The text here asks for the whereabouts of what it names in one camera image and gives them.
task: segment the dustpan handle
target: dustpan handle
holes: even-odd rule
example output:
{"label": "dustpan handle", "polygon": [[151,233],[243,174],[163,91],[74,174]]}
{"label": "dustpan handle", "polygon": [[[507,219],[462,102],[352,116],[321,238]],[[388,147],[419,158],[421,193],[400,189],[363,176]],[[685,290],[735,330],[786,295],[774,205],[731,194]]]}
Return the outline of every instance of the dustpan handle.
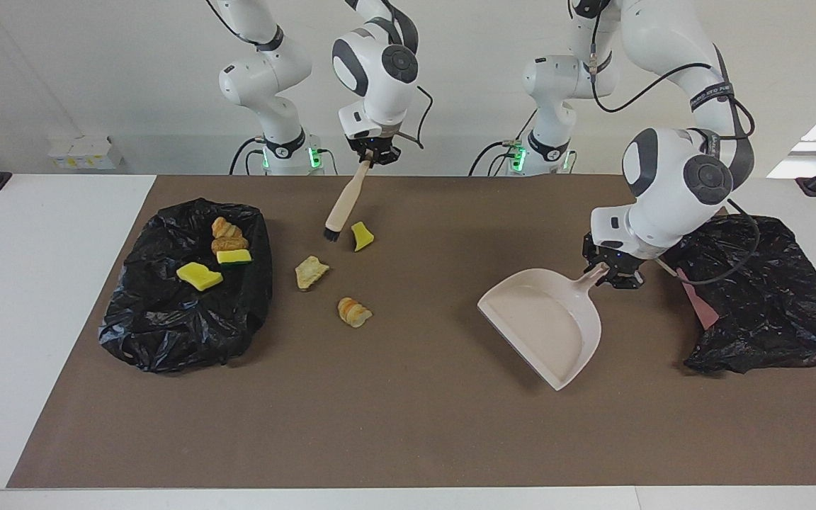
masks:
{"label": "dustpan handle", "polygon": [[596,268],[593,268],[591,271],[587,271],[581,278],[578,278],[575,281],[575,288],[583,293],[588,293],[596,285],[596,282],[598,282],[600,278],[603,278],[608,274],[609,266],[601,262],[598,264],[598,266],[596,266]]}

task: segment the snack food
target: snack food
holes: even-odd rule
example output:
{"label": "snack food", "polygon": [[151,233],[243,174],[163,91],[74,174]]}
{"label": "snack food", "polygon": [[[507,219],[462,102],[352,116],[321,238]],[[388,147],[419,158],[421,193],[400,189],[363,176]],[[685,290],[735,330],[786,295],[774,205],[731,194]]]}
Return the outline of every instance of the snack food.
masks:
{"label": "snack food", "polygon": [[311,285],[320,280],[324,274],[329,271],[329,266],[323,264],[317,257],[311,255],[307,257],[304,262],[298,264],[295,268],[295,275],[297,276],[297,287],[301,290],[308,290]]}
{"label": "snack food", "polygon": [[247,249],[249,248],[250,243],[247,242],[247,239],[243,237],[223,237],[219,239],[214,239],[213,245],[210,247],[213,249],[213,253],[218,253],[220,251],[236,251],[236,249]]}
{"label": "snack food", "polygon": [[213,236],[216,239],[224,237],[235,238],[243,237],[244,233],[241,232],[240,228],[237,228],[235,225],[229,223],[229,220],[226,220],[223,216],[219,216],[213,222]]}
{"label": "snack food", "polygon": [[361,303],[353,298],[343,297],[339,301],[339,319],[351,327],[362,327],[367,319],[373,317],[373,313],[367,310]]}

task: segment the brush bristles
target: brush bristles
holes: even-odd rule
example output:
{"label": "brush bristles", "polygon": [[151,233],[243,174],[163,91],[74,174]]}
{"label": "brush bristles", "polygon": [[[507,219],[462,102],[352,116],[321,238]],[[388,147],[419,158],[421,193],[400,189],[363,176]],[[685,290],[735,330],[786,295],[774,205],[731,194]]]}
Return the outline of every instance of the brush bristles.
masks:
{"label": "brush bristles", "polygon": [[327,238],[328,242],[337,242],[339,241],[340,232],[335,232],[334,230],[326,229],[323,232],[323,237]]}

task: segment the white table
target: white table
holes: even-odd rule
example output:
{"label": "white table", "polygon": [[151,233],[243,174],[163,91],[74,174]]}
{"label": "white table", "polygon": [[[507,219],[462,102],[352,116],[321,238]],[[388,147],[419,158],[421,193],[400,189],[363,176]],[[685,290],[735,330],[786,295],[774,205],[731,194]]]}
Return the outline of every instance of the white table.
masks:
{"label": "white table", "polygon": [[[816,487],[6,491],[153,181],[16,175],[0,192],[0,509],[816,508]],[[749,213],[780,217],[816,265],[816,200],[773,180],[749,181],[735,199]],[[52,303],[59,313],[48,311]]]}

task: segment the wooden brush handle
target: wooden brush handle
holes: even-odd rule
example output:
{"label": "wooden brush handle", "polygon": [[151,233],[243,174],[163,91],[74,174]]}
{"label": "wooden brush handle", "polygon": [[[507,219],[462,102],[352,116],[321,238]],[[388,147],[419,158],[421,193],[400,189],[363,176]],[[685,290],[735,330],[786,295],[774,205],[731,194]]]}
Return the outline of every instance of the wooden brush handle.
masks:
{"label": "wooden brush handle", "polygon": [[339,195],[339,200],[336,201],[336,205],[327,218],[327,229],[333,230],[333,232],[342,232],[342,229],[349,221],[354,204],[357,203],[357,198],[361,196],[363,178],[366,177],[369,170],[370,161],[363,161],[352,180],[346,184],[342,194]]}

